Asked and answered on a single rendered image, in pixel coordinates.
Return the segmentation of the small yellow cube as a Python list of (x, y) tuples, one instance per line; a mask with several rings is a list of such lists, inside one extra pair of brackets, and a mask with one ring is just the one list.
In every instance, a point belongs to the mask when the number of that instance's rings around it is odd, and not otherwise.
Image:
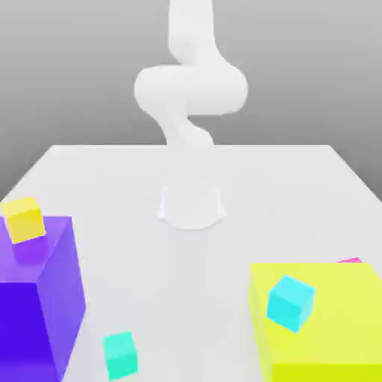
[(2, 202), (1, 211), (13, 244), (46, 235), (43, 215), (34, 197)]

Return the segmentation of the large yellow-green box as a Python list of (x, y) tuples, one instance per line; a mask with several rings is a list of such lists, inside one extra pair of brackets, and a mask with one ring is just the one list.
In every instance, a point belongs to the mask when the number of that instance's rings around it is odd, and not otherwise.
[[(316, 288), (298, 333), (266, 316), (288, 275)], [(248, 303), (263, 382), (382, 382), (382, 279), (369, 263), (253, 263)]]

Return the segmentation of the small cyan cube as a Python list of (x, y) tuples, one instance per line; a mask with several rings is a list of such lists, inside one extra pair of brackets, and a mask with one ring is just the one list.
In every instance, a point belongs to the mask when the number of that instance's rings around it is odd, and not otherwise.
[(284, 275), (269, 291), (266, 317), (298, 333), (313, 311), (315, 295), (314, 286)]

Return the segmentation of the small turquoise cube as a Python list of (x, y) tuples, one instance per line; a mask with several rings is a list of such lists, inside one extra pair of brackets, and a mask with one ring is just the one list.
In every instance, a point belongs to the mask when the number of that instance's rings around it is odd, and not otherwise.
[(106, 336), (102, 345), (110, 381), (138, 372), (137, 350), (130, 331)]

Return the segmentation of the large purple box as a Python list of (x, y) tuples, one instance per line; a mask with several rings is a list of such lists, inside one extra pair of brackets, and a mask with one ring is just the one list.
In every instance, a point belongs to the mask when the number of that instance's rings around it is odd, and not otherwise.
[(17, 245), (0, 218), (0, 382), (61, 382), (86, 300), (69, 216)]

